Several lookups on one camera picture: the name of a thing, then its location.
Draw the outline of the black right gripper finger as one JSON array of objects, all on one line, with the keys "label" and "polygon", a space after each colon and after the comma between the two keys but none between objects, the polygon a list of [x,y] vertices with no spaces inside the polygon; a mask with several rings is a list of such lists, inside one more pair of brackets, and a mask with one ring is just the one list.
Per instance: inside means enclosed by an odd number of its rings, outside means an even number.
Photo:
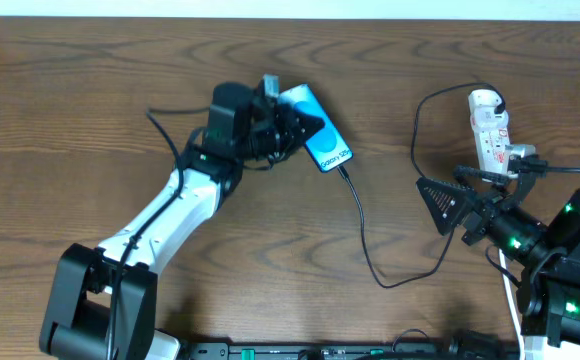
[{"label": "black right gripper finger", "polygon": [[475,169],[463,165],[457,165],[453,170],[454,179],[462,186],[469,186],[468,177],[475,177],[479,180],[491,182],[495,186],[507,186],[511,179],[502,174]]},{"label": "black right gripper finger", "polygon": [[441,235],[449,234],[474,207],[475,191],[467,186],[421,177],[416,188]]}]

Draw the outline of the blue smartphone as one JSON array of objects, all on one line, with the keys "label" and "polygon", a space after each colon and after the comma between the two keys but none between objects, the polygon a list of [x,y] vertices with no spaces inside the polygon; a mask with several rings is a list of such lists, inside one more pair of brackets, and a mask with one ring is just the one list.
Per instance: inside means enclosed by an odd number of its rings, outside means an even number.
[{"label": "blue smartphone", "polygon": [[353,151],[307,84],[282,92],[279,102],[290,105],[302,115],[319,118],[324,122],[324,126],[307,139],[304,145],[321,172],[327,173],[353,158]]}]

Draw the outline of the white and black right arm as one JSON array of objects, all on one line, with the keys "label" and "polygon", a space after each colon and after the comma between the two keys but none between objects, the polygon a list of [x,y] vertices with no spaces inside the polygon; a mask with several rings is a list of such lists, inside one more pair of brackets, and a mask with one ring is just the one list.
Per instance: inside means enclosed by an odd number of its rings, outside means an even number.
[{"label": "white and black right arm", "polygon": [[510,178],[458,166],[454,182],[421,177],[416,188],[440,234],[463,226],[464,243],[487,238],[523,266],[515,282],[523,335],[580,345],[580,188],[544,224],[521,207],[537,176],[519,171],[509,192]]}]

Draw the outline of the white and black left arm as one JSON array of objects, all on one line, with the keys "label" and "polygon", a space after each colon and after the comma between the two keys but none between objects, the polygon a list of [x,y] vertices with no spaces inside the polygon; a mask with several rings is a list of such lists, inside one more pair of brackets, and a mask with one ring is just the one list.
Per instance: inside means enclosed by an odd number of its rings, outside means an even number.
[{"label": "white and black left arm", "polygon": [[159,194],[123,229],[61,256],[39,335],[57,359],[178,359],[181,340],[156,326],[160,275],[187,238],[234,192],[248,162],[271,169],[324,129],[325,118],[280,93],[273,76],[257,87],[224,82],[204,107],[205,125],[184,148]]}]

